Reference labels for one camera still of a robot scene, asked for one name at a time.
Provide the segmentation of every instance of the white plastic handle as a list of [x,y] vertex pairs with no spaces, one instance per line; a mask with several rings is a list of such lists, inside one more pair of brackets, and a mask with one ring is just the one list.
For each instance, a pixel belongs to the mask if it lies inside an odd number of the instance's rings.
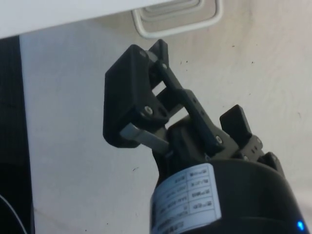
[[181,15],[189,14],[195,11],[199,11],[200,9],[204,7],[205,2],[204,0],[197,0],[195,3],[190,2],[190,1],[189,3],[193,3],[193,5],[176,4],[176,5],[171,5],[170,7],[167,7],[167,9],[165,9],[164,7],[163,9],[157,11],[158,15],[154,15],[154,16],[149,16],[144,12],[144,10],[139,9],[140,17],[141,17],[141,20],[145,22],[155,22],[159,20],[165,20],[165,19],[169,19],[172,17],[181,16]]
[[140,15],[140,9],[136,9],[132,11],[132,17],[133,21],[136,27],[137,32],[146,39],[157,39],[162,37],[171,36],[178,33],[184,33],[200,28],[209,27],[211,25],[214,25],[217,23],[223,16],[223,1],[222,0],[215,0],[215,14],[210,19],[196,22],[196,23],[190,23],[187,25],[179,26],[176,28],[170,28],[166,30],[156,31],[156,32],[148,32],[145,30],[141,15]]
[[198,4],[199,0],[175,0],[167,3],[162,3],[153,6],[147,6],[144,8],[145,11],[150,13],[163,13],[166,11],[173,11],[179,8],[191,7]]

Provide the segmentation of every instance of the metal screw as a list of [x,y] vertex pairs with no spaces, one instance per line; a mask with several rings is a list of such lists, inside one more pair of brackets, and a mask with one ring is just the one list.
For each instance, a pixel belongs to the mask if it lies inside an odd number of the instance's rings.
[[146,52],[144,50],[140,50],[140,55],[142,55],[143,57],[146,57]]
[[152,115],[153,114],[153,109],[149,106],[145,106],[144,107],[144,110],[146,111],[146,113],[148,113],[149,115]]
[[216,138],[216,140],[217,140],[220,144],[222,144],[222,143],[223,143],[223,141],[222,141],[221,137],[219,137],[219,136],[215,136],[215,138]]

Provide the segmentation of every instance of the white shelf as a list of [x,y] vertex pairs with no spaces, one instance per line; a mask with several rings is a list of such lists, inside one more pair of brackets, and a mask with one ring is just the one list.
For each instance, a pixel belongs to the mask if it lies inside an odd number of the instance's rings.
[[0,39],[169,0],[2,0]]

